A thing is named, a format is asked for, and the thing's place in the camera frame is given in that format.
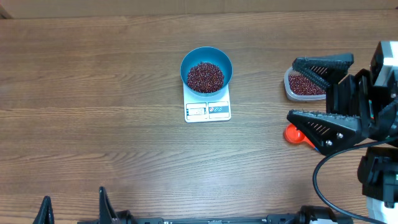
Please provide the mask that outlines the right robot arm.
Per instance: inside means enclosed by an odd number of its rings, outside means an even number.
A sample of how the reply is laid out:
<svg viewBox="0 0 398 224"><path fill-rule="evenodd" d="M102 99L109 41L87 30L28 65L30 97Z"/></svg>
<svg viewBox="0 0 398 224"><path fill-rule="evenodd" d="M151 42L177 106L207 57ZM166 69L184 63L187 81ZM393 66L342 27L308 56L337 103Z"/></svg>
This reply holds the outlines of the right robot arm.
<svg viewBox="0 0 398 224"><path fill-rule="evenodd" d="M397 223L397 69L381 54L369 70L348 74L352 54L298 57L292 69L326 93L326 111L291 110L290 121L324 158L312 175L318 197L330 208L369 223ZM343 210L321 193L317 175L331 158L366 148L357 177L367 198L368 217Z"/></svg>

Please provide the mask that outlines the red measuring scoop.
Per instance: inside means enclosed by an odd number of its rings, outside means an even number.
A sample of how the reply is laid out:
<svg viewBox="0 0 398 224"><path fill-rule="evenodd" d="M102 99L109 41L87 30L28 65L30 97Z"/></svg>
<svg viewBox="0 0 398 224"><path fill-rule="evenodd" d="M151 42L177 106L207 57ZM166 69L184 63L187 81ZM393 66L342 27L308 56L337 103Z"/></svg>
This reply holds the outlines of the red measuring scoop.
<svg viewBox="0 0 398 224"><path fill-rule="evenodd" d="M284 130L285 140L291 144L307 143L309 146L315 149L314 144L304 135L303 132L298 130L292 123L287 125Z"/></svg>

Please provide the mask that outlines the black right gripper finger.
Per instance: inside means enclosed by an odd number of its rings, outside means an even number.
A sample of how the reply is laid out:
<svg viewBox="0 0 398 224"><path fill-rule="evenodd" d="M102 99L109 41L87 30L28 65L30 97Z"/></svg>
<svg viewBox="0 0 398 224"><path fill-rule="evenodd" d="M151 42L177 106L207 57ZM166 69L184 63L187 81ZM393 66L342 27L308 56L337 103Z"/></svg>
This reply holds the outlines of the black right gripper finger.
<svg viewBox="0 0 398 224"><path fill-rule="evenodd" d="M351 53L322 57L297 57L292 63L292 68L322 90L327 91L347 76L353 63L354 55Z"/></svg>
<svg viewBox="0 0 398 224"><path fill-rule="evenodd" d="M287 120L324 156L351 148L364 140L361 119L357 116L291 110Z"/></svg>

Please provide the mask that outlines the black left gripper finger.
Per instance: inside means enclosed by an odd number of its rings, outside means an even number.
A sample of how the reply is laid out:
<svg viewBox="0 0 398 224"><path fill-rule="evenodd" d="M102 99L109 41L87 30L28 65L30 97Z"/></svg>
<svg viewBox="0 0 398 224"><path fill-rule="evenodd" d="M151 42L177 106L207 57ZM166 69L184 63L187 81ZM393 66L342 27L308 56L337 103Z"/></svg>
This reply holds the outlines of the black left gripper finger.
<svg viewBox="0 0 398 224"><path fill-rule="evenodd" d="M52 209L51 198L49 196L45 196L41 203L39 212L35 217L33 224L54 224L54 215Z"/></svg>
<svg viewBox="0 0 398 224"><path fill-rule="evenodd" d="M114 211L107 191L104 187L99 188L99 224L117 224L118 216Z"/></svg>

